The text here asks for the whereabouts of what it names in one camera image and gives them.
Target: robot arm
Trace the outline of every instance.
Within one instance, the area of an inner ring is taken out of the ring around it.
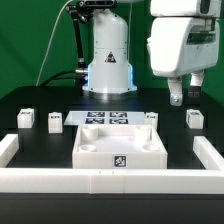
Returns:
[[[67,7],[76,33],[79,60],[76,73],[88,80],[82,87],[84,95],[108,100],[136,94],[133,69],[127,58],[128,25],[110,9],[119,2],[137,1],[140,0],[79,0],[75,6]],[[78,22],[87,23],[90,18],[93,18],[94,57],[86,68]]]
[[[158,18],[148,39],[151,67],[168,78],[171,105],[182,104],[182,76],[192,74],[189,96],[198,97],[205,69],[215,66],[219,50],[221,0],[152,0]]]

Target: metal robot arm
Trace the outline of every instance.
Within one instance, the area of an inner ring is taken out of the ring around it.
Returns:
[[[154,75],[168,78],[170,103],[182,105],[182,76],[192,74],[188,95],[198,97],[205,69],[219,51],[222,0],[152,0],[155,17],[147,48]]]

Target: black tabletop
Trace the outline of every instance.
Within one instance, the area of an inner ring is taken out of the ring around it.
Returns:
[[[35,109],[32,129],[17,128],[23,108]],[[204,115],[202,130],[189,129],[187,109]],[[72,87],[21,87],[0,100],[0,139],[19,135],[19,151],[7,167],[72,168],[77,126],[48,133],[48,113],[61,112],[65,120],[69,111],[158,113],[168,169],[204,169],[193,153],[194,136],[205,136],[224,155],[224,108],[205,93],[199,99],[185,96],[183,105],[174,107],[167,89],[140,89],[135,97],[102,101]],[[223,223],[223,208],[223,195],[0,194],[0,223]]]

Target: white cube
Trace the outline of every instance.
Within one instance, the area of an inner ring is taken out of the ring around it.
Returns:
[[[17,115],[18,128],[32,128],[34,120],[34,109],[21,109]]]
[[[204,116],[199,110],[187,110],[186,122],[191,129],[203,129]]]
[[[145,114],[145,119],[144,119],[144,124],[146,125],[152,125],[156,130],[158,127],[158,114],[157,113],[146,113]]]
[[[49,113],[48,114],[48,132],[49,133],[62,133],[62,113]]]

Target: green backdrop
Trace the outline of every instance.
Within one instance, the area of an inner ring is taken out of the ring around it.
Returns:
[[[20,86],[34,86],[56,17],[65,0],[0,0],[0,98]],[[115,11],[128,20],[130,4],[120,4]],[[167,88],[165,78],[152,74],[146,49],[153,18],[150,1],[133,4],[130,63],[134,66],[138,87]],[[219,20],[221,44],[217,66],[207,70],[203,90],[224,106],[224,20]],[[81,25],[86,61],[92,60],[92,23]],[[74,30],[64,12],[44,67],[41,82],[57,72],[74,69],[77,64]],[[185,87],[189,83],[186,77]],[[74,85],[57,81],[51,85]]]

